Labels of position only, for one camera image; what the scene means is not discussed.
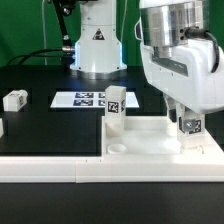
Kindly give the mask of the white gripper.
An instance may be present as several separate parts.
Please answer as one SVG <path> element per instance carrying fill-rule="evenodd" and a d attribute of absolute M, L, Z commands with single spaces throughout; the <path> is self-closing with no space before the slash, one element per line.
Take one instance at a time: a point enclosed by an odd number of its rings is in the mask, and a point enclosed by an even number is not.
<path fill-rule="evenodd" d="M 215 50 L 209 40 L 190 39 L 187 44 L 173 48 L 170 65 L 152 60 L 154 49 L 143 43 L 141 21 L 135 25 L 140 40 L 140 52 L 147 82 L 164 93 L 167 116 L 176 118 L 176 101 L 188 107 L 182 116 L 184 131 L 200 131 L 199 114 L 224 110 L 224 52 L 219 49 L 219 65 L 212 73 Z"/>

